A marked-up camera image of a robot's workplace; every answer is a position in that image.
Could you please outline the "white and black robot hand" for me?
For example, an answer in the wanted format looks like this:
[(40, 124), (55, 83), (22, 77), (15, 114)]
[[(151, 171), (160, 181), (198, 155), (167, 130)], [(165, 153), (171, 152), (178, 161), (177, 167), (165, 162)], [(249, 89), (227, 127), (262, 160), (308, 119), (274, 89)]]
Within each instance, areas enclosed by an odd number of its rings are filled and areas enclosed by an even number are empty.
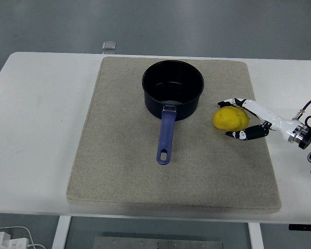
[(233, 106), (246, 110), (261, 121), (261, 124), (247, 127), (243, 130), (226, 132), (227, 136), (243, 141), (266, 137), (273, 130), (278, 131), (284, 140), (289, 142), (293, 140), (295, 137), (294, 131), (301, 124), (297, 120), (284, 119), (267, 107), (250, 99), (232, 98), (219, 102), (218, 106), (221, 108)]

